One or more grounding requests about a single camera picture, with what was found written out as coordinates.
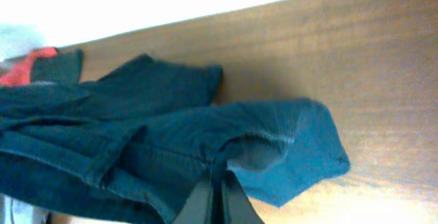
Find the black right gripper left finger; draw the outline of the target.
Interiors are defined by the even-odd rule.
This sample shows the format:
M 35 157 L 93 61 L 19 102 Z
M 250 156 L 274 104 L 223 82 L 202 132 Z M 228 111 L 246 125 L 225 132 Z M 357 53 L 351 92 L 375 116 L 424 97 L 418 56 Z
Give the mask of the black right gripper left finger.
M 172 224 L 211 224 L 214 185 L 210 171 L 204 171 Z

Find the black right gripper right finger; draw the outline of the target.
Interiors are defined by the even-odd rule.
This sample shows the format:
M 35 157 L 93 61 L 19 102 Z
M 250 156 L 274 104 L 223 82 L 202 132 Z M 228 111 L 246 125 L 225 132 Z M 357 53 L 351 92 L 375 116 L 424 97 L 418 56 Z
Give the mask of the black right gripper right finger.
M 221 182 L 225 224 L 264 224 L 233 171 L 226 171 Z

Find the navy blue shorts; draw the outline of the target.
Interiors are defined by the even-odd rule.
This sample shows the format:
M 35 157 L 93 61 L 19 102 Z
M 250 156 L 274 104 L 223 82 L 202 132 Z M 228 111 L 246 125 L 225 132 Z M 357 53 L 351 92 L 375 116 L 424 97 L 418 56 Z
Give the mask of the navy blue shorts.
M 172 223 L 204 171 L 211 223 L 221 182 L 281 206 L 350 161 L 329 110 L 311 99 L 214 105 L 218 65 L 147 55 L 94 82 L 1 89 L 1 192 L 92 219 Z

